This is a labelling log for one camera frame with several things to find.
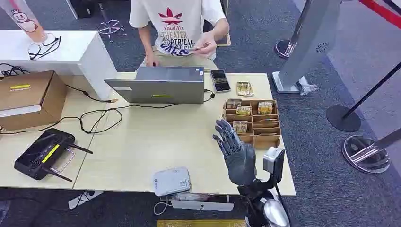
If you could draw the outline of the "person's right hand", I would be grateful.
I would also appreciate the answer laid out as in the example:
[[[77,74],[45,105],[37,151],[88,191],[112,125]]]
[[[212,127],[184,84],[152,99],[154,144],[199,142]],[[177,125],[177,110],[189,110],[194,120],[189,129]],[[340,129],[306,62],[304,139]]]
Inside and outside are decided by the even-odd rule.
[[[146,67],[158,67],[159,61],[154,53],[147,53],[145,57],[145,66]]]

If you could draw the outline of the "person's left hand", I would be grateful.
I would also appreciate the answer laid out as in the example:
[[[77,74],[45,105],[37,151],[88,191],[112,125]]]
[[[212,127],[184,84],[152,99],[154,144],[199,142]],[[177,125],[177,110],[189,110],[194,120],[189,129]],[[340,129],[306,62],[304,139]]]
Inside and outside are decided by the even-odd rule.
[[[216,57],[216,41],[213,31],[208,31],[202,34],[200,39],[196,42],[194,54],[200,55],[204,58],[214,60]]]

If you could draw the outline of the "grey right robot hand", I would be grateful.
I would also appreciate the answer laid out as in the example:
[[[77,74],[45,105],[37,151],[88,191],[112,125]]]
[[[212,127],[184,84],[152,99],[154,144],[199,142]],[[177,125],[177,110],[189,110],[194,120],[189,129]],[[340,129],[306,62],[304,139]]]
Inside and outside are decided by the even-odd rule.
[[[251,144],[240,140],[234,128],[224,119],[216,120],[213,135],[228,170],[230,181],[238,186],[251,185],[256,179],[256,154]]]

